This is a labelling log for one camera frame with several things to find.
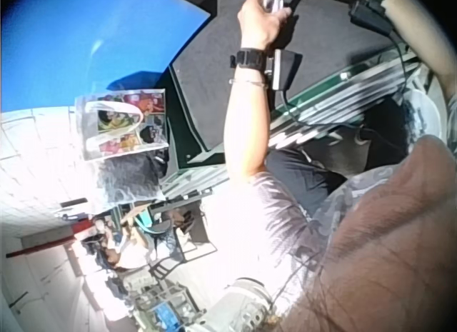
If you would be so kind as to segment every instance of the person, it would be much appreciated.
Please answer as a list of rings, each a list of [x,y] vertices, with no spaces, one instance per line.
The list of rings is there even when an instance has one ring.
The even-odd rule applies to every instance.
[[[291,15],[266,13],[261,1],[246,0],[238,13],[241,48],[267,50]],[[263,74],[237,66],[231,82],[226,166],[252,222],[257,280],[274,299],[279,331],[457,326],[456,55],[417,1],[382,5],[440,82],[448,145],[423,136],[400,164],[346,180],[293,150],[268,153]]]

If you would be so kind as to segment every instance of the colorful picture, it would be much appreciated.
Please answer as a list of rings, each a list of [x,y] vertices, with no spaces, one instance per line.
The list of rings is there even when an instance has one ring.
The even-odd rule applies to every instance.
[[[145,93],[124,95],[124,102],[137,106],[144,116],[164,113],[164,95],[162,93]]]
[[[138,91],[117,91],[107,95],[85,96],[89,101],[114,101],[130,104],[139,109],[144,115],[132,113],[137,109],[128,109],[122,112],[119,107],[109,102],[100,103],[94,111],[94,128],[98,135],[112,136],[112,140],[101,142],[99,152],[101,157],[118,156],[125,153],[142,150],[161,149],[167,147],[165,91],[163,89],[144,89]],[[124,133],[118,129],[128,128]]]
[[[99,131],[110,131],[134,125],[140,116],[113,111],[99,111]]]

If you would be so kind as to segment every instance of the black cable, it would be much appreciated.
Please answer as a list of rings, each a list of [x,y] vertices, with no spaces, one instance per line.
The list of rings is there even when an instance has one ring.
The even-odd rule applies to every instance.
[[[292,118],[292,120],[297,124],[297,125],[302,125],[302,126],[305,126],[305,127],[339,127],[339,126],[345,126],[349,129],[362,129],[362,130],[365,130],[365,131],[370,131],[372,133],[374,133],[375,135],[377,135],[380,140],[382,140],[384,143],[386,143],[387,145],[389,145],[390,147],[396,149],[397,151],[400,151],[401,153],[405,153],[405,151],[398,145],[395,145],[393,143],[391,143],[390,141],[388,141],[386,138],[382,137],[382,135],[377,132],[376,130],[373,130],[373,129],[370,129],[368,127],[364,127],[364,126],[355,126],[355,125],[351,125],[349,123],[327,123],[327,124],[308,124],[308,123],[305,123],[304,121],[299,121],[297,119],[297,117],[295,115],[292,114],[291,110],[290,110],[290,103],[288,102],[287,100],[287,97],[286,97],[286,92],[285,91],[281,91],[281,99],[283,101],[283,105],[284,107],[286,108],[287,110],[287,113],[289,114],[289,116]]]
[[[398,55],[400,56],[401,68],[403,69],[403,76],[405,77],[405,82],[403,84],[403,88],[401,89],[401,93],[403,94],[406,90],[406,86],[408,85],[408,75],[406,74],[405,61],[403,60],[403,54],[401,53],[401,49],[397,41],[393,39],[391,35],[389,35],[388,38],[391,40],[392,44],[397,49]]]

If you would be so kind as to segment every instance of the seated person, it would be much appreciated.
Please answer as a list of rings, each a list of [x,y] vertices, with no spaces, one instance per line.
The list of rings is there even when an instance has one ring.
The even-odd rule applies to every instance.
[[[168,216],[173,220],[174,226],[179,225],[177,223],[180,221],[178,217],[182,217],[177,210],[166,212],[163,216]],[[135,226],[133,219],[129,219],[127,226],[122,228],[123,238],[119,245],[116,246],[114,243],[114,237],[109,228],[106,229],[105,234],[107,237],[104,248],[106,260],[110,266],[118,271],[141,268],[168,257],[176,260],[181,257],[175,252],[177,240],[173,231],[153,237]],[[176,230],[176,235],[178,242],[183,246],[187,241],[181,229]]]

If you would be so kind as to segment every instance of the hair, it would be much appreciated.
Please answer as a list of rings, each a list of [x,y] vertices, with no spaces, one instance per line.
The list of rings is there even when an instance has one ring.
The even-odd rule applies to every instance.
[[[140,131],[140,137],[148,144],[155,142],[155,139],[151,136],[150,126],[145,127]]]
[[[111,123],[111,119],[108,117],[107,111],[99,111],[99,119],[103,121],[105,124]]]

